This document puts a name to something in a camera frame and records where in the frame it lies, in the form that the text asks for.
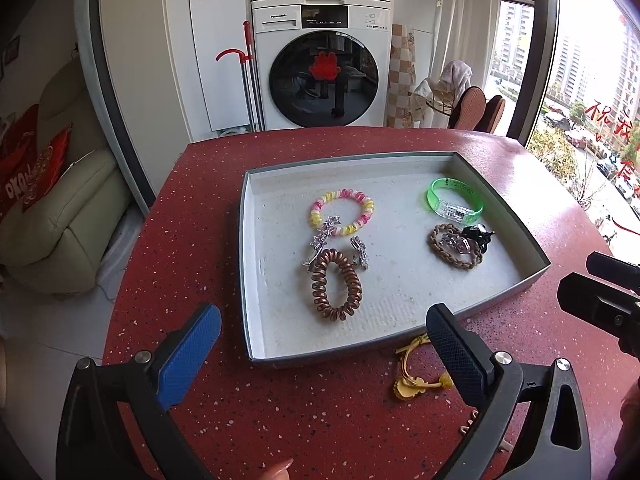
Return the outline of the person's left hand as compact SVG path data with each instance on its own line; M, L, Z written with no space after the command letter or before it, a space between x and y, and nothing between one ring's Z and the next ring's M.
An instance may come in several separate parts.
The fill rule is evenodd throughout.
M265 469L259 477L259 480L290 480L291 476L288 470L294 463L294 460L284 460L281 463L274 464Z

